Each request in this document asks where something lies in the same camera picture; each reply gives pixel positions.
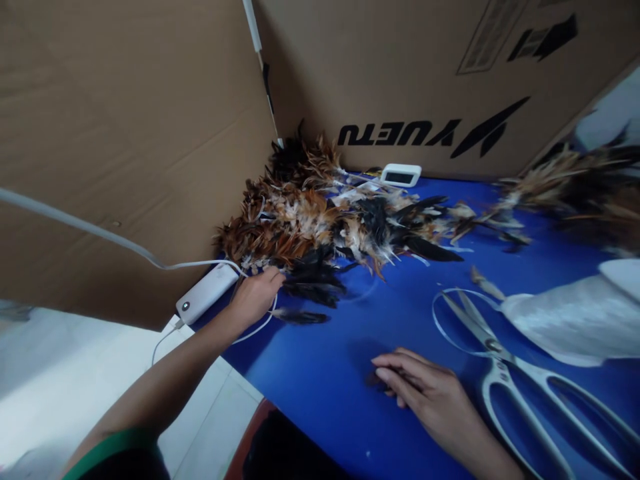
small display screen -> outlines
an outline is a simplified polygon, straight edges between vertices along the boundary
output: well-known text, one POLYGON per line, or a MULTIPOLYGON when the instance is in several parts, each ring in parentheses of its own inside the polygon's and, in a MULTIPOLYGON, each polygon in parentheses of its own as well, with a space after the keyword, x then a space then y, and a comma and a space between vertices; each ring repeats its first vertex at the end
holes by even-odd
POLYGON ((385 181, 410 184, 411 180, 413 180, 413 175, 408 173, 387 172, 385 176, 385 181))

green sleeve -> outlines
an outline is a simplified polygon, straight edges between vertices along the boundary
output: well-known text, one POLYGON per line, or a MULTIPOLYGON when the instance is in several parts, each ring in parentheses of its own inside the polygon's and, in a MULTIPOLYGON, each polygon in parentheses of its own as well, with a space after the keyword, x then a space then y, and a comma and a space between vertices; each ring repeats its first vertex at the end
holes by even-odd
POLYGON ((163 461, 162 453, 160 453, 160 448, 158 448, 157 438, 154 438, 153 435, 144 429, 124 430, 114 433, 92 448, 88 454, 82 457, 78 463, 67 472, 62 480, 79 480, 86 472, 110 456, 133 449, 148 450, 157 456, 160 462, 163 461))

white floor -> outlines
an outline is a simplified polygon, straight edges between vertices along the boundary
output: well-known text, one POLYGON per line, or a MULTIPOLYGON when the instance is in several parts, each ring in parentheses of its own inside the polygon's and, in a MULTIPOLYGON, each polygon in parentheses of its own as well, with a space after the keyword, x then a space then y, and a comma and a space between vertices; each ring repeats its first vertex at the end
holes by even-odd
MULTIPOLYGON (((171 334, 157 357, 190 333, 183 327, 171 334)), ((0 479, 56 478, 100 416, 149 368, 163 335, 47 309, 2 331, 0 479)), ((171 477, 223 478, 260 400, 260 392, 218 359, 160 436, 171 477)))

cardboard box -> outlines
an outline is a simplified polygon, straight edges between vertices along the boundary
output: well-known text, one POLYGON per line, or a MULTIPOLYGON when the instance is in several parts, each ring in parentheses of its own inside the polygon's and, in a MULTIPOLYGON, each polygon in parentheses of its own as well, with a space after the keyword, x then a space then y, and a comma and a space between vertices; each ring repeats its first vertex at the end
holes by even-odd
MULTIPOLYGON (((634 62, 634 0, 255 3, 280 136, 352 167, 512 175, 634 62)), ((240 0, 8 0, 0 186, 166 263, 211 258, 276 138, 240 0)), ((0 298, 160 329, 205 268, 162 271, 0 203, 0 298)))
MULTIPOLYGON (((275 136, 242 2, 9 0, 0 33, 0 186, 210 259, 275 136)), ((28 305, 161 329, 205 270, 2 202, 0 225, 0 298, 28 305)))
POLYGON ((540 158, 640 53, 635 0, 257 0, 280 135, 354 169, 496 179, 540 158))

pile of feathers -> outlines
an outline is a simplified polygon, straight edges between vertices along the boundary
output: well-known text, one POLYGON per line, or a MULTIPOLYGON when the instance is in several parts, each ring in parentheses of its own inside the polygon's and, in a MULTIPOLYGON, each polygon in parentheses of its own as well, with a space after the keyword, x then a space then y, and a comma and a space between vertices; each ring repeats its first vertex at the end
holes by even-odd
POLYGON ((555 227, 619 257, 640 255, 640 147, 625 133, 582 154, 557 145, 524 175, 500 180, 502 199, 480 217, 500 229, 524 227, 514 209, 548 214, 555 227))
MULTIPOLYGON (((273 150, 264 176, 247 180, 241 216, 219 228, 218 246, 243 270, 276 265, 287 274, 286 293, 336 308, 346 294, 340 274, 356 266, 384 279, 383 266, 400 255, 463 260, 456 242, 477 218, 464 202, 447 208, 444 196, 420 199, 350 174, 335 144, 323 136, 306 143, 300 129, 273 150), (451 246, 441 246, 444 239, 451 246), (338 257, 351 264, 338 267, 338 257)), ((283 309, 274 315, 294 323, 327 319, 283 309)))

